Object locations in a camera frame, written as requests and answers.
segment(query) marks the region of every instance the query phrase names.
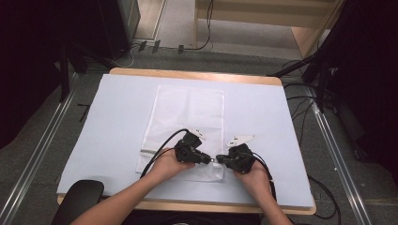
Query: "black chair armrest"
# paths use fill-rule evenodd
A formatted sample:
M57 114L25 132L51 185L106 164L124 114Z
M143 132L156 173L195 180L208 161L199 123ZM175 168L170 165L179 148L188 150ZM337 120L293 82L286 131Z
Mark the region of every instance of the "black chair armrest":
M100 202L104 186L100 181L80 180L68 190L59 205L52 225L70 224L83 212Z

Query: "person's right hand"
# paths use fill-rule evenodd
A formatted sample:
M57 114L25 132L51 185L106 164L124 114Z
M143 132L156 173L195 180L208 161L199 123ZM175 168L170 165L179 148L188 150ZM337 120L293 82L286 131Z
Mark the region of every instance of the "person's right hand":
M264 194L271 194L266 169L260 162L255 161L248 173L234 172L234 175L255 199Z

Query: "person's left hand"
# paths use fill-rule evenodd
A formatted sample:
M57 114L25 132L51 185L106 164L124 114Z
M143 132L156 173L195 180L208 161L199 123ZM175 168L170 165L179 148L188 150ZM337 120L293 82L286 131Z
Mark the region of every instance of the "person's left hand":
M195 163L193 162L179 162L176 160L176 150L165 148L159 153L158 159L156 159L152 169L148 175L155 176L161 182L168 180L178 173L193 168Z

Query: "wrist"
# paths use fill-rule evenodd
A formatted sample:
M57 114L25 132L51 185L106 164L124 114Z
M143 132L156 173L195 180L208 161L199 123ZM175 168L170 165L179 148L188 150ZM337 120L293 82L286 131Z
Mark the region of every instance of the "wrist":
M149 185L152 186L153 188L160 185L164 181L163 177L159 176L158 174L156 174L154 172L147 173L141 179L145 179L149 183Z

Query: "black equipment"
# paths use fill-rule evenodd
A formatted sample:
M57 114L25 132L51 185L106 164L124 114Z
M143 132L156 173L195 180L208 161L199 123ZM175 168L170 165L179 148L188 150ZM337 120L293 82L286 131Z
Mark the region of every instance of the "black equipment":
M201 144L202 142L196 135L187 132L174 147L176 150L176 160L180 162L194 162L198 164L203 162L208 164L211 161L211 157L196 149Z
M217 155L216 159L227 168L239 173L248 173L255 162L253 152L245 143L230 148L227 156Z
M262 158L255 157L246 143L230 148L228 155L217 155L216 159L219 163L225 164L227 168L239 173L248 173L256 160L260 162L264 169L266 169L272 197L276 201L275 185L266 162Z

